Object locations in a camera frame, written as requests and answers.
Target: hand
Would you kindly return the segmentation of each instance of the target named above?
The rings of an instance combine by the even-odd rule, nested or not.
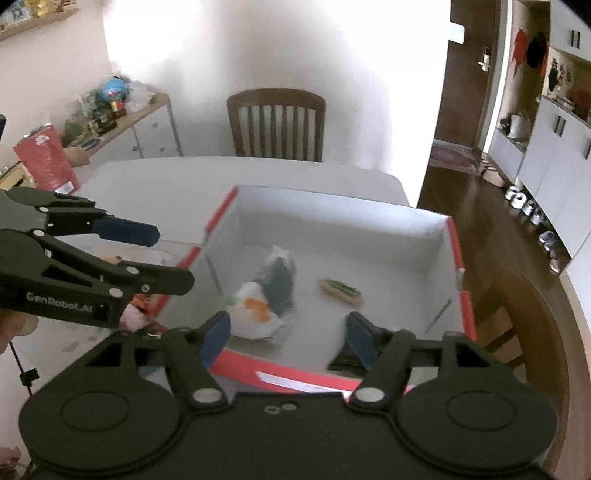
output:
[[[0,312],[0,354],[4,353],[10,342],[16,335],[27,335],[37,327],[38,319],[28,313],[14,312],[12,310],[3,310]],[[24,333],[23,329],[27,325],[27,330],[31,332]]]

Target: hanging clothes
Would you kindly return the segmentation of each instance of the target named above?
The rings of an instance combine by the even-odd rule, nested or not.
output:
[[[513,76],[517,75],[517,69],[527,59],[528,39],[527,34],[519,29],[514,41],[515,47],[513,49],[513,60],[515,60],[515,71]]]
[[[548,50],[547,44],[548,41],[546,40],[545,35],[540,32],[534,37],[527,48],[527,64],[533,69],[536,69],[544,62],[544,57]]]

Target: red package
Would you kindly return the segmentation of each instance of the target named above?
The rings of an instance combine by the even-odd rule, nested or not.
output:
[[[23,138],[13,150],[43,190],[70,193],[80,187],[53,125]]]

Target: rug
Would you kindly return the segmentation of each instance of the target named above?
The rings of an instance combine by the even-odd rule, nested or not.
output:
[[[471,148],[434,142],[429,165],[478,175],[480,159]]]

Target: shelf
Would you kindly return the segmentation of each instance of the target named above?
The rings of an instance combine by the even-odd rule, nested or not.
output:
[[[583,120],[580,116],[578,116],[576,113],[574,113],[571,109],[566,108],[564,105],[562,105],[561,103],[558,103],[556,100],[554,100],[553,98],[547,97],[547,96],[543,96],[542,98],[548,100],[550,103],[553,103],[554,105],[556,105],[557,107],[561,108],[562,110],[565,111],[565,113],[569,114],[572,118],[578,120],[579,122],[581,122],[584,126],[586,126],[587,128],[591,129],[591,124],[588,124],[585,120]]]
[[[114,138],[118,137],[123,132],[125,132],[129,127],[132,127],[134,124],[144,119],[149,114],[162,108],[163,106],[168,105],[169,102],[170,100],[168,99],[168,95],[166,95],[166,93],[156,93],[156,95],[152,97],[150,104],[146,108],[141,109],[139,112],[128,113],[127,115],[118,118],[117,127],[115,127],[110,132],[105,133],[100,138],[100,143],[96,147],[91,148],[87,151],[88,156],[91,157],[92,155],[97,153],[101,148],[103,148],[107,143],[109,143]]]
[[[550,12],[550,0],[517,0],[520,4],[537,10]]]
[[[7,38],[13,37],[19,33],[26,32],[32,28],[42,27],[43,25],[49,25],[50,23],[61,22],[79,11],[79,8],[74,8],[72,10],[66,10],[65,12],[57,12],[43,15],[39,18],[24,20],[20,23],[17,23],[16,25],[8,27],[5,31],[1,32],[0,41],[6,40]]]
[[[503,135],[503,137],[505,137],[517,150],[519,150],[521,153],[523,153],[525,155],[525,152],[527,150],[527,148],[523,145],[518,145],[516,140],[514,140],[513,138],[510,138],[509,135],[507,135],[505,133],[505,130],[503,130],[502,128],[497,128],[497,130],[499,131],[499,133],[501,135]]]

